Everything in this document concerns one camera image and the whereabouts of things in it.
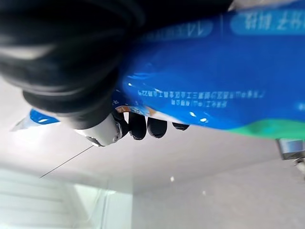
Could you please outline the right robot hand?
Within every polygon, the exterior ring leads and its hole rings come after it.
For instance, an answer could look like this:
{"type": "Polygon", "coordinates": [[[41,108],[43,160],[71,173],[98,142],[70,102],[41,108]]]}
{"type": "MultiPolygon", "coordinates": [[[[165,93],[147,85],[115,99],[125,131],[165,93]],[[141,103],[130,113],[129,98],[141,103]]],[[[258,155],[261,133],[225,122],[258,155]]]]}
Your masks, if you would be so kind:
{"type": "Polygon", "coordinates": [[[230,0],[3,0],[0,74],[34,108],[96,146],[161,138],[167,122],[112,106],[126,48],[146,32],[229,10],[230,0]]]}

